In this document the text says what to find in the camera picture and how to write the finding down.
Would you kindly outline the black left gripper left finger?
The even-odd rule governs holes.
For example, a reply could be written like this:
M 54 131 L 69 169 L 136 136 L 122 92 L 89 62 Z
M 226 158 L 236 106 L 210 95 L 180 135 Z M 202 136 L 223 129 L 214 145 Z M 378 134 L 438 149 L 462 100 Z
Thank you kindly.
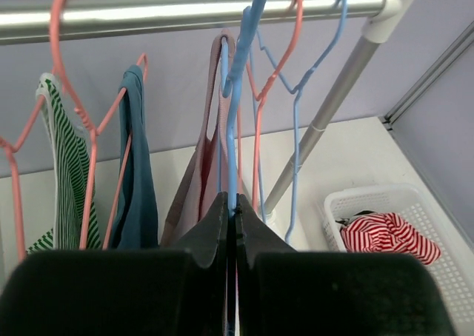
M 1 294 L 3 335 L 222 335 L 227 194 L 172 246 L 28 256 Z

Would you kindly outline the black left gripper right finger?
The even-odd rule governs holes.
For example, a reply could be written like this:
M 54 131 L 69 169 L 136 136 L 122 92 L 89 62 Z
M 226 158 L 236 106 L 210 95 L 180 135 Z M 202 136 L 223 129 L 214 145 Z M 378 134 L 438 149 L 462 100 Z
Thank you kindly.
M 454 335 L 430 273 L 397 254 L 299 252 L 244 195 L 235 214 L 242 335 Z

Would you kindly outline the black white striped tank top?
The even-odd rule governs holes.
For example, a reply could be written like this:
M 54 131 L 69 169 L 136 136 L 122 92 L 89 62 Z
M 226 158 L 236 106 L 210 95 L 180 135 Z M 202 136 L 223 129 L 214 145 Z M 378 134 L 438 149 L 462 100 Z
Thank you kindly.
M 349 226 L 352 222 L 355 220 L 362 218 L 364 216 L 369 216 L 369 215 L 376 215 L 377 212 L 371 211 L 371 210 L 363 210 L 360 211 L 359 213 L 356 213 L 355 215 L 348 217 L 348 218 L 340 218 L 336 220 L 336 223 L 341 225 L 342 227 Z

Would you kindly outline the pink tank top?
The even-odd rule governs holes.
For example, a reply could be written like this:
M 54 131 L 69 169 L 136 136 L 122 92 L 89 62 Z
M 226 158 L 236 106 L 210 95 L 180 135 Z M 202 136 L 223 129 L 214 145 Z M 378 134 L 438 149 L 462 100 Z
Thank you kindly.
M 218 194 L 218 187 L 228 190 L 228 153 L 225 143 L 227 115 L 230 100 L 218 91 L 220 107 L 212 138 L 207 137 L 210 109 L 215 89 L 218 61 L 221 55 L 222 40 L 227 42 L 232 61 L 236 51 L 236 41 L 228 29 L 215 37 L 210 51 L 210 63 L 207 78 L 207 92 L 204 105 L 204 117 L 195 152 L 185 170 L 181 183 L 164 222 L 164 231 L 160 245 L 170 246 L 190 231 L 207 214 Z

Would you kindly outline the red white striped tank top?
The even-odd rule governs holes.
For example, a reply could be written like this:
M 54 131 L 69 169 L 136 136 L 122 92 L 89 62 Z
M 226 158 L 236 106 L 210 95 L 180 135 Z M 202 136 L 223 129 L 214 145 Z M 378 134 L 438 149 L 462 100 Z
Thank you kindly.
M 377 212 L 359 218 L 349 226 L 341 226 L 340 235 L 349 252 L 407 254 L 424 265 L 430 265 L 441 257 L 437 243 L 394 212 Z

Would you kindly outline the pink hanger with red top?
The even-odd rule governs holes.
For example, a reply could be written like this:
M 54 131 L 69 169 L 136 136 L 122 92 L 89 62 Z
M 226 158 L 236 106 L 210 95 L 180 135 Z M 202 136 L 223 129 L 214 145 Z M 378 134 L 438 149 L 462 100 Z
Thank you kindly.
M 277 79 L 277 76 L 281 73 L 283 66 L 287 62 L 288 58 L 294 51 L 298 38 L 300 36 L 302 22 L 303 22 L 303 0 L 292 0 L 288 11 L 296 8 L 296 20 L 293 28 L 293 34 L 290 39 L 290 43 L 287 46 L 284 55 L 281 57 L 279 63 L 276 65 L 271 76 L 267 79 L 263 88 L 258 92 L 256 89 L 256 84 L 253 78 L 253 71 L 250 68 L 250 62 L 246 64 L 247 76 L 250 82 L 250 88 L 252 94 L 255 96 L 255 99 L 258 102 L 258 108 L 256 111 L 256 128 L 255 128 L 255 139 L 254 139 L 254 150 L 253 150 L 253 186 L 252 186 L 252 207 L 254 210 L 258 208 L 258 189 L 261 188 L 261 184 L 258 182 L 258 167 L 260 164 L 260 140 L 261 140 L 261 117 L 263 107 L 267 101 L 267 95 L 271 87 L 274 85 L 274 82 Z

